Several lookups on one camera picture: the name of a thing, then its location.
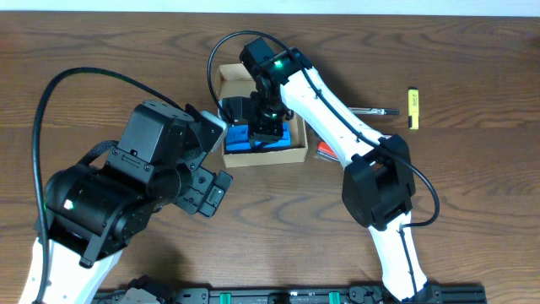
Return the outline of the blue plastic eraser holder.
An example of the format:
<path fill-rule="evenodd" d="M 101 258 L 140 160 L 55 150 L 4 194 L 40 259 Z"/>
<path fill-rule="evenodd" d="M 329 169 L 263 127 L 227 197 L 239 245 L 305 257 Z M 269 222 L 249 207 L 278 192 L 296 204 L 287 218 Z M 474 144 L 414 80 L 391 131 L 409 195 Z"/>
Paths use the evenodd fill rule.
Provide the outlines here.
<path fill-rule="evenodd" d="M 289 124 L 283 124 L 283 137 L 276 143 L 264 144 L 256 141 L 253 145 L 248 140 L 248 127 L 246 125 L 233 126 L 229 128 L 224 141 L 227 153 L 255 153 L 272 149 L 288 149 L 292 147 Z"/>

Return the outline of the brown cardboard box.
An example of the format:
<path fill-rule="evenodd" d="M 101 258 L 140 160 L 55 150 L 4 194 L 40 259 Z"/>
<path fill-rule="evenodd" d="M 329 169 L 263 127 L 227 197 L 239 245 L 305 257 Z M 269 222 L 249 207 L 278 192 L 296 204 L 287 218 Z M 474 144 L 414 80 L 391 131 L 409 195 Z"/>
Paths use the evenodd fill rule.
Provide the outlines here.
<path fill-rule="evenodd" d="M 219 98 L 248 97 L 252 91 L 256 90 L 254 80 L 241 63 L 220 65 L 213 74 L 213 85 Z M 289 121 L 289 130 L 291 145 L 283 149 L 266 149 L 256 153 L 232 153 L 228 152 L 225 143 L 222 143 L 219 152 L 223 156 L 225 166 L 233 168 L 304 162 L 308 152 L 305 121 L 295 115 Z"/>

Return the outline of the orange stapler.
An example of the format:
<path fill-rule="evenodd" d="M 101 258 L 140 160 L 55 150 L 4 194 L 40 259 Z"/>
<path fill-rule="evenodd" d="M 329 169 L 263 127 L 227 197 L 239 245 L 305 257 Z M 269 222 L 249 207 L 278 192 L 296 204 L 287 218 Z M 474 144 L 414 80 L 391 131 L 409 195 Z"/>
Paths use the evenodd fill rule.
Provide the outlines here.
<path fill-rule="evenodd" d="M 332 151 L 330 146 L 324 142 L 320 141 L 316 146 L 316 154 L 318 157 L 325 160 L 332 160 L 338 162 L 338 158 L 335 153 Z"/>

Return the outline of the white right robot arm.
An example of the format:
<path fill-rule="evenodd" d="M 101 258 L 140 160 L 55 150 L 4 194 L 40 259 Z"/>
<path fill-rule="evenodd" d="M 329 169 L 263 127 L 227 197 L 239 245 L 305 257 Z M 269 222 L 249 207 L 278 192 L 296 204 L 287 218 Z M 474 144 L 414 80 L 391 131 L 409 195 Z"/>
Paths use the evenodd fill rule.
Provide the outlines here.
<path fill-rule="evenodd" d="M 413 244 L 412 197 L 414 179 L 427 179 L 412 165 L 404 139 L 386 138 L 357 118 L 296 48 L 276 53 L 258 38 L 244 46 L 240 61 L 256 84 L 248 138 L 254 144 L 276 143 L 290 113 L 309 124 L 343 167 L 343 203 L 370 231 L 383 285 L 399 301 L 425 301 L 428 280 Z"/>

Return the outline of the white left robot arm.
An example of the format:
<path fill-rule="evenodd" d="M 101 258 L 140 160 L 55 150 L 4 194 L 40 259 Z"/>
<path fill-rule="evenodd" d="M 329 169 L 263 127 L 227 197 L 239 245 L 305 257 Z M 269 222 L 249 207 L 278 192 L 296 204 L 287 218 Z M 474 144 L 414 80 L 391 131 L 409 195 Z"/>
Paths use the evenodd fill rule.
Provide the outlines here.
<path fill-rule="evenodd" d="M 132 238 L 167 204 L 213 216 L 232 178 L 203 160 L 224 121 L 193 106 L 136 106 L 119 141 L 97 144 L 46 184 L 23 303 L 89 303 Z"/>

